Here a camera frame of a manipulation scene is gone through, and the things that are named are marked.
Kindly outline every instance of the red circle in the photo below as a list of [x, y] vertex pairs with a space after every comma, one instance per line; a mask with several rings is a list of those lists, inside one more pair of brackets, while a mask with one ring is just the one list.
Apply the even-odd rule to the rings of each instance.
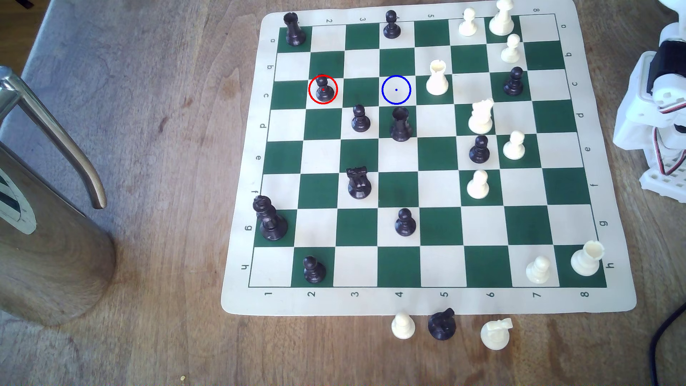
[[[331, 98], [331, 100], [329, 100], [328, 102], [319, 102], [318, 100], [316, 100], [312, 97], [312, 82], [314, 82], [317, 78], [322, 77], [322, 76], [325, 76], [325, 77], [331, 79], [333, 81], [333, 83], [336, 85], [336, 93], [333, 94], [333, 98]], [[338, 96], [338, 83], [336, 83], [335, 79], [333, 79], [331, 76], [324, 75], [324, 74], [317, 75], [314, 78], [312, 78], [312, 80], [309, 81], [309, 84], [307, 85], [307, 93], [309, 94], [309, 99], [313, 100], [315, 103], [329, 104], [329, 103], [333, 102], [334, 99], [336, 99], [336, 97]]]

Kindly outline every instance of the green square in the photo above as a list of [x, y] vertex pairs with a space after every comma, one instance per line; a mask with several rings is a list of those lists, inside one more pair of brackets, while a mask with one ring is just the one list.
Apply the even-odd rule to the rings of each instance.
[[302, 141], [267, 142], [262, 173], [297, 174], [302, 156]]
[[418, 207], [417, 172], [379, 173], [379, 207]]
[[500, 170], [486, 170], [488, 174], [488, 195], [477, 200], [467, 193], [467, 184], [474, 178], [474, 170], [460, 170], [460, 200], [462, 206], [503, 205], [503, 189], [500, 183]]
[[378, 49], [379, 24], [348, 24], [345, 28], [345, 49]]
[[376, 209], [339, 209], [336, 246], [376, 246]]
[[591, 276], [581, 276], [571, 267], [571, 256], [574, 252], [583, 248], [583, 245], [556, 245], [555, 263], [558, 269], [560, 287], [563, 288], [606, 288], [605, 271], [603, 270], [602, 259], [600, 268]]
[[307, 109], [305, 111], [305, 140], [340, 139], [341, 115], [341, 109]]
[[422, 245], [462, 245], [462, 210], [459, 207], [419, 208]]
[[488, 24], [490, 23], [490, 20], [493, 19], [493, 17], [486, 17], [484, 18], [484, 25], [486, 26], [486, 43], [491, 44], [491, 43], [507, 43], [508, 42], [508, 36], [511, 34], [517, 34], [519, 37], [522, 37], [521, 35], [521, 24], [519, 23], [519, 16], [511, 16], [512, 21], [514, 22], [514, 29], [512, 32], [505, 36], [498, 36], [496, 34], [493, 34], [490, 31], [490, 28], [488, 27]]
[[[398, 106], [381, 106], [379, 107], [379, 138], [390, 138], [390, 129], [393, 126], [393, 110]], [[402, 106], [407, 109], [410, 116], [407, 122], [412, 127], [412, 136], [417, 136], [417, 107], [416, 106]]]
[[[291, 287], [310, 288], [310, 287], [333, 287], [333, 268], [336, 248], [333, 247], [307, 247], [295, 248], [293, 250], [293, 273], [291, 276]], [[321, 282], [312, 284], [305, 280], [305, 267], [303, 259], [313, 256], [317, 262], [322, 263], [327, 269], [327, 275]]]
[[531, 100], [531, 88], [529, 87], [529, 74], [524, 71], [521, 77], [521, 82], [524, 90], [521, 94], [511, 96], [505, 93], [503, 86], [510, 80], [509, 72], [492, 72], [490, 73], [490, 89], [493, 93], [494, 102], [516, 102], [520, 100]]
[[379, 79], [343, 79], [343, 107], [379, 106]]
[[510, 288], [510, 253], [507, 246], [465, 247], [464, 269], [471, 288]]
[[450, 45], [448, 19], [414, 22], [414, 46]]
[[590, 204], [584, 168], [543, 169], [548, 205]]
[[560, 41], [526, 42], [524, 52], [526, 53], [526, 68], [529, 71], [565, 68], [565, 57]]
[[306, 80], [274, 82], [272, 110], [304, 109], [307, 98]]
[[347, 168], [366, 166], [368, 172], [379, 170], [378, 139], [343, 139], [341, 141], [341, 159], [339, 172]]
[[414, 48], [382, 49], [379, 52], [379, 75], [414, 75]]
[[312, 27], [300, 27], [307, 37], [301, 45], [293, 47], [286, 43], [286, 27], [279, 28], [279, 42], [276, 44], [276, 52], [308, 52], [312, 46]]
[[[475, 137], [476, 134], [469, 130], [469, 118], [471, 117], [472, 106], [471, 104], [456, 104], [455, 105], [455, 124], [457, 135], [468, 135], [470, 137]], [[495, 134], [495, 120], [493, 119], [493, 113], [491, 113], [491, 120], [493, 121], [493, 127], [490, 131], [484, 135]]]
[[548, 207], [505, 207], [505, 224], [510, 245], [550, 245]]
[[576, 133], [571, 100], [533, 101], [537, 133]]
[[319, 74], [343, 78], [344, 61], [343, 51], [313, 52], [309, 55], [309, 78], [314, 79]]
[[450, 47], [453, 73], [488, 72], [485, 44], [454, 45]]
[[[498, 149], [502, 150], [503, 146], [510, 141], [509, 135], [498, 135]], [[522, 168], [540, 168], [541, 155], [539, 154], [539, 141], [535, 134], [524, 135], [524, 157], [518, 160], [512, 160], [505, 157], [502, 151], [498, 152], [500, 158], [501, 169], [522, 169]]]
[[458, 146], [455, 137], [417, 139], [419, 170], [457, 170]]
[[379, 288], [421, 287], [419, 247], [380, 247], [377, 275]]
[[301, 174], [298, 209], [338, 206], [338, 174]]
[[297, 209], [276, 209], [278, 215], [283, 217], [288, 223], [288, 230], [286, 234], [278, 240], [267, 240], [262, 237], [262, 233], [259, 231], [260, 220], [255, 218], [255, 241], [254, 246], [256, 247], [293, 247], [294, 240], [296, 238], [296, 217], [298, 215]]
[[429, 94], [426, 88], [428, 75], [421, 75], [416, 77], [418, 84], [416, 92], [417, 104], [453, 104], [453, 77], [448, 75], [445, 77], [448, 80], [448, 91], [443, 95]]

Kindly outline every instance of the blue circle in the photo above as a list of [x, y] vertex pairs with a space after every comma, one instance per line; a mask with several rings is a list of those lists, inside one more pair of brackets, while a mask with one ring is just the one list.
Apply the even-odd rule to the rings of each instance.
[[[407, 98], [405, 98], [402, 102], [398, 102], [398, 103], [391, 102], [388, 100], [386, 95], [383, 93], [383, 86], [385, 86], [386, 82], [391, 78], [401, 78], [402, 80], [407, 82], [407, 87], [410, 89], [410, 92], [407, 94]], [[407, 80], [407, 78], [405, 78], [404, 76], [400, 76], [400, 75], [389, 76], [388, 78], [386, 78], [386, 80], [383, 81], [383, 84], [381, 85], [381, 96], [383, 96], [383, 98], [386, 100], [386, 102], [388, 102], [390, 104], [403, 104], [403, 103], [407, 102], [407, 100], [410, 98], [410, 95], [412, 95], [412, 85], [410, 84], [410, 81]]]

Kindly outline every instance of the metal handle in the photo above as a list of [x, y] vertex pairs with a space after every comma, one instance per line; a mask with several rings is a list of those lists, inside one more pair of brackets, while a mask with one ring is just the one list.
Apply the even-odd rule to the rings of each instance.
[[107, 206], [105, 187], [102, 186], [100, 176], [97, 175], [93, 164], [26, 83], [9, 67], [0, 66], [0, 120], [17, 104], [60, 149], [62, 155], [79, 173], [91, 197], [93, 207], [105, 208]]

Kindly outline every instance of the white square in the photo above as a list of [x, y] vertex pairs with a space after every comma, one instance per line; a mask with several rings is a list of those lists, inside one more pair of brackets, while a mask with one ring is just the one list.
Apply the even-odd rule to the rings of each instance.
[[466, 287], [462, 245], [419, 247], [422, 287]]
[[380, 172], [416, 172], [419, 170], [417, 138], [397, 142], [393, 138], [379, 138]]
[[455, 104], [472, 104], [493, 97], [490, 89], [490, 74], [454, 73], [453, 100]]
[[296, 247], [335, 247], [338, 209], [298, 209]]
[[335, 92], [335, 90], [338, 90], [338, 94], [336, 94], [336, 97], [330, 101], [329, 103], [326, 104], [319, 104], [317, 102], [314, 102], [312, 98], [315, 100], [317, 99], [317, 88], [319, 87], [317, 85], [317, 81], [315, 80], [312, 82], [312, 84], [309, 86], [309, 90], [312, 94], [312, 98], [309, 97], [309, 95], [305, 96], [307, 98], [307, 101], [305, 103], [305, 108], [312, 110], [312, 109], [340, 109], [343, 107], [343, 78], [334, 78], [335, 83], [331, 81], [331, 79], [328, 79], [329, 81], [329, 86], [331, 86]]
[[579, 138], [576, 133], [539, 133], [542, 168], [583, 168]]
[[489, 170], [489, 169], [499, 169], [500, 160], [498, 157], [498, 141], [495, 135], [487, 135], [488, 138], [488, 150], [490, 151], [490, 157], [488, 161], [484, 163], [475, 163], [469, 159], [469, 151], [474, 147], [474, 139], [476, 134], [472, 135], [458, 135], [458, 169], [460, 170]]
[[281, 52], [276, 54], [274, 80], [308, 80], [309, 52]]
[[555, 245], [581, 245], [597, 240], [590, 205], [548, 205]]
[[376, 247], [336, 247], [333, 259], [334, 287], [376, 287]]
[[521, 15], [519, 24], [522, 41], [560, 40], [554, 14]]
[[431, 62], [440, 59], [445, 62], [445, 74], [453, 73], [453, 55], [449, 45], [415, 47], [414, 75], [431, 75]]
[[302, 174], [338, 173], [340, 165], [340, 139], [314, 139], [303, 141]]
[[[559, 287], [555, 248], [552, 245], [508, 245], [510, 254], [510, 274], [513, 287]], [[542, 284], [536, 284], [526, 277], [526, 267], [536, 257], [543, 256], [550, 260], [550, 278]]]
[[250, 286], [290, 287], [293, 247], [256, 247], [252, 252]]
[[486, 54], [488, 55], [488, 70], [490, 72], [510, 72], [514, 67], [521, 67], [526, 71], [526, 56], [524, 55], [524, 44], [519, 43], [517, 51], [519, 52], [519, 60], [514, 63], [507, 63], [502, 60], [500, 55], [503, 49], [507, 48], [507, 43], [491, 43], [486, 45]]
[[496, 102], [493, 105], [493, 123], [496, 134], [510, 135], [515, 130], [524, 134], [535, 134], [534, 104], [530, 100]]
[[462, 241], [464, 245], [507, 245], [505, 207], [462, 207]]
[[400, 207], [380, 207], [377, 210], [377, 245], [379, 247], [418, 247], [419, 229], [421, 226], [419, 208], [409, 207], [417, 229], [409, 236], [400, 236], [395, 231], [395, 221], [398, 219]]
[[379, 207], [379, 173], [368, 172], [367, 179], [372, 184], [372, 192], [369, 196], [358, 200], [348, 193], [350, 179], [345, 173], [338, 173], [338, 208], [359, 209]]
[[393, 103], [401, 102], [401, 106], [414, 106], [417, 104], [416, 78], [414, 76], [405, 76], [404, 78], [407, 80], [398, 77], [379, 77], [379, 88], [381, 89], [379, 93], [379, 106], [396, 106]]
[[312, 27], [311, 52], [345, 51], [345, 25], [316, 25]]
[[459, 207], [460, 171], [431, 170], [418, 173], [419, 207]]
[[563, 69], [527, 71], [531, 100], [567, 100], [569, 85]]
[[417, 137], [454, 137], [455, 106], [422, 104], [417, 108]]
[[484, 23], [484, 18], [478, 17], [474, 19], [474, 24], [476, 24], [476, 33], [474, 33], [472, 36], [461, 35], [460, 24], [462, 24], [463, 21], [464, 19], [448, 20], [448, 28], [450, 30], [450, 45], [486, 44], [486, 24]]
[[379, 24], [379, 48], [414, 48], [414, 22], [401, 21], [396, 23], [400, 26], [400, 36], [389, 39], [383, 35], [383, 28], [388, 23]]
[[505, 206], [547, 205], [543, 170], [501, 169], [500, 183]]
[[260, 194], [270, 197], [275, 208], [298, 209], [299, 188], [299, 174], [263, 174]]
[[378, 49], [352, 49], [345, 51], [343, 77], [376, 78], [379, 76]]
[[379, 138], [379, 108], [365, 106], [364, 115], [369, 118], [369, 128], [364, 133], [353, 130], [353, 108], [344, 107], [341, 114], [341, 139], [376, 139]]
[[305, 137], [305, 110], [272, 110], [267, 141], [302, 141]]

